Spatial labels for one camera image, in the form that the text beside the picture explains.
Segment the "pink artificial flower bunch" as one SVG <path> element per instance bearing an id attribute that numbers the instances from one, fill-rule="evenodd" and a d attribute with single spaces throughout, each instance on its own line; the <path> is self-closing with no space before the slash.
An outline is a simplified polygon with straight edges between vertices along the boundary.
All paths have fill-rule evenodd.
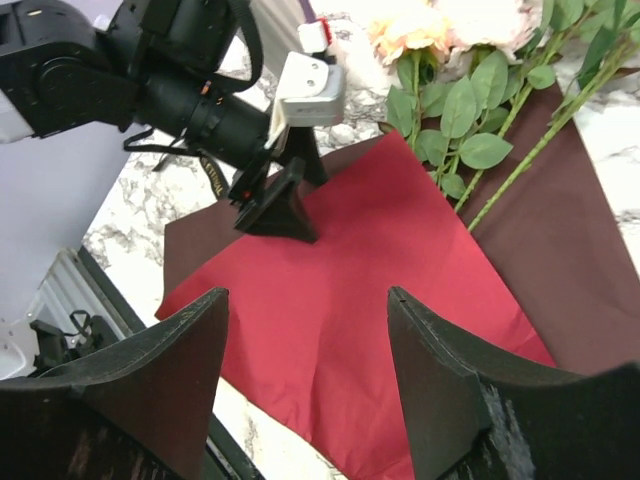
<path id="1" fill-rule="evenodd" d="M 390 1 L 368 36 L 398 84 L 383 132 L 398 132 L 457 206 L 512 151 L 509 130 L 536 91 L 556 81 L 571 40 L 586 43 L 573 91 L 519 163 L 527 169 L 639 49 L 635 1 Z M 466 168 L 475 179 L 464 180 Z"/>

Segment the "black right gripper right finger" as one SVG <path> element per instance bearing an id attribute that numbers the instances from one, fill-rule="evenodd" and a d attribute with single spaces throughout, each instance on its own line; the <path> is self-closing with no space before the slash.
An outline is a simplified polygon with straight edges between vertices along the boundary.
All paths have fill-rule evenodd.
<path id="1" fill-rule="evenodd" d="M 639 366 L 544 366 L 448 322 L 404 289 L 388 332 L 419 479 L 635 479 Z"/>

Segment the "black ribbon with gold text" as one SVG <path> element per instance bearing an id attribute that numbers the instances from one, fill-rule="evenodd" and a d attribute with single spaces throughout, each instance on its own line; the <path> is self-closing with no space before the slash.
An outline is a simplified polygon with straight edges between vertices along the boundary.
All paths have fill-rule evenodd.
<path id="1" fill-rule="evenodd" d="M 245 45 L 244 36 L 242 33 L 236 33 L 229 49 L 222 60 L 222 63 L 218 69 L 219 74 L 232 78 L 239 79 L 247 79 L 250 76 L 251 72 L 251 62 L 248 50 Z M 177 139 L 171 135 L 165 134 L 159 130 L 150 131 L 148 128 L 147 131 L 134 135 L 139 136 L 141 138 L 140 142 L 143 145 L 146 144 L 156 144 L 163 145 L 169 147 L 178 147 L 181 148 L 184 145 L 183 140 Z M 171 153 L 159 153 L 162 158 L 157 164 L 156 168 L 158 170 L 162 170 L 165 165 L 168 163 L 170 157 L 172 156 L 186 156 L 186 155 L 175 155 Z M 199 163 L 207 175 L 211 189 L 214 195 L 218 198 L 223 198 L 225 196 L 229 196 L 229 192 L 231 191 L 233 185 L 240 178 L 240 176 L 251 167 L 263 167 L 264 165 L 268 165 L 269 155 L 267 160 L 259 164 L 257 162 L 252 162 L 246 169 L 238 170 L 218 159 L 207 155 L 198 155 L 198 156 L 189 156 L 196 157 L 199 160 Z"/>

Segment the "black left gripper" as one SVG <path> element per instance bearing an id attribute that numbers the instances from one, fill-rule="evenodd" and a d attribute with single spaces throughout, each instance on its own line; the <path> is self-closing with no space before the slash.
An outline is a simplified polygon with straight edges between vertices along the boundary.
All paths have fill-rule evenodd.
<path id="1" fill-rule="evenodd" d="M 236 33 L 243 34 L 250 56 L 247 79 L 218 72 Z M 236 96 L 258 81 L 264 63 L 249 2 L 125 1 L 107 41 L 119 68 L 139 86 L 134 122 L 184 142 L 181 148 L 143 145 L 134 136 L 124 142 L 126 151 L 207 155 L 238 170 L 267 160 L 269 118 Z M 289 128 L 282 166 L 271 182 L 267 165 L 247 169 L 236 181 L 229 192 L 239 204 L 234 228 L 313 244 L 318 234 L 298 186 L 303 178 L 314 186 L 329 180 L 313 127 Z"/>

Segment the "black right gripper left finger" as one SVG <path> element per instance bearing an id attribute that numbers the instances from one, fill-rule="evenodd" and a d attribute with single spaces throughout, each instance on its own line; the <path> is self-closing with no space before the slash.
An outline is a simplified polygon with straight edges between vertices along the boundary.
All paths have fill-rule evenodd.
<path id="1" fill-rule="evenodd" d="M 228 319 L 216 288 L 96 353 L 2 381 L 2 478 L 202 478 Z"/>

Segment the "red wrapping paper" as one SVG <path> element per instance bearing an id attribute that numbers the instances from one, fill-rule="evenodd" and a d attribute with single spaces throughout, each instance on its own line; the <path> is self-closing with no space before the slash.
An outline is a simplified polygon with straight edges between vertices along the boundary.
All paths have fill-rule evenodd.
<path id="1" fill-rule="evenodd" d="M 387 334 L 389 288 L 507 351 L 577 373 L 639 356 L 639 280 L 585 143 L 566 125 L 473 231 L 516 164 L 460 213 L 397 135 L 329 155 L 319 240 L 240 236 L 217 203 L 165 230 L 165 319 L 230 292 L 223 378 L 351 479 L 413 475 Z"/>

